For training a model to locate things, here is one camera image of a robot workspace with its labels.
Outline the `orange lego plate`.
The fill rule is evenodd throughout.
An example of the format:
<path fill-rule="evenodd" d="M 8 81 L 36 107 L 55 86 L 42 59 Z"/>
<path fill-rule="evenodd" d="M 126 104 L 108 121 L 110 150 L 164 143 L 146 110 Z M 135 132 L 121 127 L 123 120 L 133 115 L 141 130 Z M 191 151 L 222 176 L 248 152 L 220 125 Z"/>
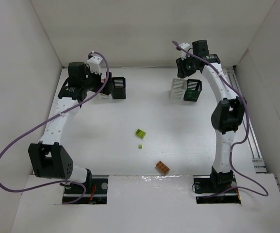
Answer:
<path fill-rule="evenodd" d="M 156 164 L 156 167 L 157 167 L 157 169 L 158 169 L 161 173 L 163 173 L 164 175 L 166 175 L 166 174 L 170 171 L 169 167 L 166 166 L 162 161 L 159 161 L 159 162 Z"/>

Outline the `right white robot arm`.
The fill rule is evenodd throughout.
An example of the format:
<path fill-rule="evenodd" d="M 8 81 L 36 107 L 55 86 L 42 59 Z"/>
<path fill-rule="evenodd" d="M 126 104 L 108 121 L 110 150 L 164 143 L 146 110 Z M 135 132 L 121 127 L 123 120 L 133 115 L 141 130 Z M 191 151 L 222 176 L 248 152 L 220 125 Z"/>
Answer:
<path fill-rule="evenodd" d="M 207 41 L 195 41 L 178 44 L 176 49 L 181 57 L 176 60 L 178 77 L 186 78 L 199 71 L 208 81 L 217 106 L 211 116 L 211 124 L 215 129 L 215 158 L 208 178 L 194 178 L 195 192 L 198 194 L 220 193 L 233 182 L 233 169 L 230 153 L 235 134 L 245 114 L 244 101 L 227 81 L 220 59 L 208 50 Z"/>

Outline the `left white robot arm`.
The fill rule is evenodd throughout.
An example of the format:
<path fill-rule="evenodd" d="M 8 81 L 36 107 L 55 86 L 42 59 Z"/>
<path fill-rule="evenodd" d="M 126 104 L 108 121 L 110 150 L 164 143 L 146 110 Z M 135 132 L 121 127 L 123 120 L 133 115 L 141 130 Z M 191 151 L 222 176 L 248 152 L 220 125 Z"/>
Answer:
<path fill-rule="evenodd" d="M 74 165 L 64 148 L 66 134 L 71 129 L 81 102 L 87 93 L 111 93 L 109 83 L 101 81 L 100 64 L 102 58 L 92 56 L 84 62 L 71 62 L 68 65 L 68 78 L 63 83 L 55 110 L 57 118 L 51 120 L 38 143 L 31 143 L 28 154 L 35 176 L 47 179 L 62 179 L 82 183 L 87 189 L 92 186 L 92 174 L 87 168 Z"/>

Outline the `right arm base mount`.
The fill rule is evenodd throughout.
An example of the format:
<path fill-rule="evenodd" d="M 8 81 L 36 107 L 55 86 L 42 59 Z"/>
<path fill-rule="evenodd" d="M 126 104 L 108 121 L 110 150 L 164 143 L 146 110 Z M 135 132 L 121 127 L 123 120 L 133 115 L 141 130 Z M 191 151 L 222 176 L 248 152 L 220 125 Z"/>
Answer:
<path fill-rule="evenodd" d="M 213 187 L 210 176 L 194 176 L 192 190 L 197 204 L 241 204 L 235 177 L 232 181 Z"/>

